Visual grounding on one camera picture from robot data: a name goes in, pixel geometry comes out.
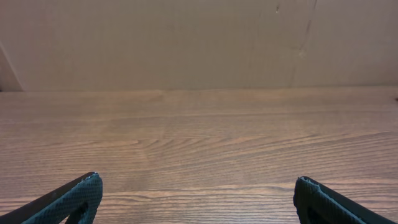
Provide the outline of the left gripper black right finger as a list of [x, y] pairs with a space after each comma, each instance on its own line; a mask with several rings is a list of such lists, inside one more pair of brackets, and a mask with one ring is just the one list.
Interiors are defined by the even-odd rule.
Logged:
[[301, 224], [395, 224], [307, 176], [297, 179], [293, 202]]

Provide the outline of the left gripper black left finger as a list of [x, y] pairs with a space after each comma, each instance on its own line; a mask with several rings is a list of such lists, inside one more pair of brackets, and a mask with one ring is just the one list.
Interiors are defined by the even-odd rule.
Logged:
[[103, 196], [103, 181], [89, 172], [1, 216], [4, 224], [92, 224]]

